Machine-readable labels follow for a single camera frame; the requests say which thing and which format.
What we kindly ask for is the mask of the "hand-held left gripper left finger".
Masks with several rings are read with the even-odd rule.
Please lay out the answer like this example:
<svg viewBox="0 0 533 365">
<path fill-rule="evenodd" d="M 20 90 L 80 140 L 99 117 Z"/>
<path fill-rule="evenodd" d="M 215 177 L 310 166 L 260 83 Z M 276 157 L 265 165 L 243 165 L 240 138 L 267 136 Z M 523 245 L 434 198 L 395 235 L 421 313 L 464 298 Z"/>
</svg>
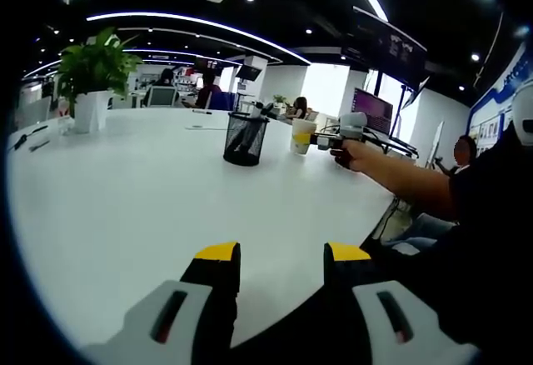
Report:
<svg viewBox="0 0 533 365">
<path fill-rule="evenodd" d="M 179 280 L 131 307 L 107 342 L 86 346 L 91 364 L 218 364 L 230 351 L 240 290 L 241 246 L 208 246 Z"/>
</svg>

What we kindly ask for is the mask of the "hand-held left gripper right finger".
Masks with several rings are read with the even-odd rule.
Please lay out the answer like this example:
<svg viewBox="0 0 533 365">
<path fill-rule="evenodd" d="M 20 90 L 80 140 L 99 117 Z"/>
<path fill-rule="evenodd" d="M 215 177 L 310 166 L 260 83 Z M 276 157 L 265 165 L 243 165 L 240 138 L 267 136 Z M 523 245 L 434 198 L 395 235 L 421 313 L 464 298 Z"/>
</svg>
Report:
<svg viewBox="0 0 533 365">
<path fill-rule="evenodd" d="M 479 356 L 413 292 L 385 280 L 369 254 L 338 242 L 324 245 L 322 286 L 288 319 L 314 363 L 473 364 Z"/>
</svg>

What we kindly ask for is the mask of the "person's right hand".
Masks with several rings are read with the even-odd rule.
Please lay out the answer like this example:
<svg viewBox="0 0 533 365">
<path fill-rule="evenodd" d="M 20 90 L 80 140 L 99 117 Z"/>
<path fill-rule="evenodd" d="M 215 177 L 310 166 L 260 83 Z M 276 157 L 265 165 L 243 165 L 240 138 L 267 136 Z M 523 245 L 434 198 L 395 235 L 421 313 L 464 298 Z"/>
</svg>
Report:
<svg viewBox="0 0 533 365">
<path fill-rule="evenodd" d="M 363 172 L 372 157 L 371 149 L 356 140 L 343 140 L 340 147 L 330 150 L 330 154 L 339 165 L 354 172 Z"/>
</svg>

